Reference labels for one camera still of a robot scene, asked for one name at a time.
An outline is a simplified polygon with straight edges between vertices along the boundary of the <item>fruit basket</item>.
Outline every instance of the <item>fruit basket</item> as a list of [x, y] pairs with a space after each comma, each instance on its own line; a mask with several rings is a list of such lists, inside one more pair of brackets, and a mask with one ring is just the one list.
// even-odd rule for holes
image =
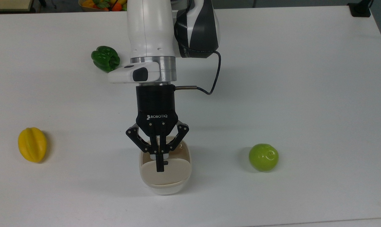
[[78, 4], [83, 12], [108, 12], [107, 7], [110, 8], [116, 1], [117, 3], [111, 11], [127, 11], [127, 0], [78, 0]]

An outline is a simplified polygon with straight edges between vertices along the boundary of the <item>logo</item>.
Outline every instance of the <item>logo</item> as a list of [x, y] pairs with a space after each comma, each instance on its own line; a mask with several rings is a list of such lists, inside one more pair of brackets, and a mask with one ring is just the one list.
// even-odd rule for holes
[[154, 119], [154, 118], [168, 118], [168, 115], [167, 114], [162, 114], [162, 115], [147, 115], [147, 120]]

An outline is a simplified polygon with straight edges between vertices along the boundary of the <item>button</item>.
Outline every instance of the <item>button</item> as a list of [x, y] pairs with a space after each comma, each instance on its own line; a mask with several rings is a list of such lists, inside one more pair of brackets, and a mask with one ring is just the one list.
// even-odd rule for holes
[[148, 70], [146, 68], [140, 68], [133, 71], [133, 80], [135, 82], [147, 81], [148, 80]]

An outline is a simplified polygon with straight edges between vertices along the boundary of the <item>table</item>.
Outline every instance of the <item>table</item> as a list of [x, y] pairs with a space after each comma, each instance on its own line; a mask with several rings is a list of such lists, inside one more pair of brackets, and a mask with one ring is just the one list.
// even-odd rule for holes
[[0, 0], [0, 11], [29, 11], [33, 0]]
[[[108, 83], [90, 58], [107, 45], [129, 62], [126, 13], [0, 15], [0, 226], [381, 218], [381, 35], [373, 17], [351, 17], [347, 6], [216, 13], [220, 78], [211, 96], [176, 92], [193, 172], [169, 196], [143, 184], [139, 151], [124, 134], [137, 116], [135, 85]], [[208, 89], [216, 66], [214, 56], [177, 59], [175, 85]], [[49, 139], [41, 164], [19, 154], [26, 127]], [[257, 143], [279, 151], [273, 171], [249, 165]]]

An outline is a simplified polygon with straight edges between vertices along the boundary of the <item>green apple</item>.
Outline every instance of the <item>green apple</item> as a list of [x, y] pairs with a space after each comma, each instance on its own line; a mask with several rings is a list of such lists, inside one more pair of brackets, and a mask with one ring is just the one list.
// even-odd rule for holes
[[249, 161], [255, 169], [259, 171], [269, 171], [273, 169], [279, 161], [279, 154], [271, 145], [260, 143], [253, 146], [249, 151]]

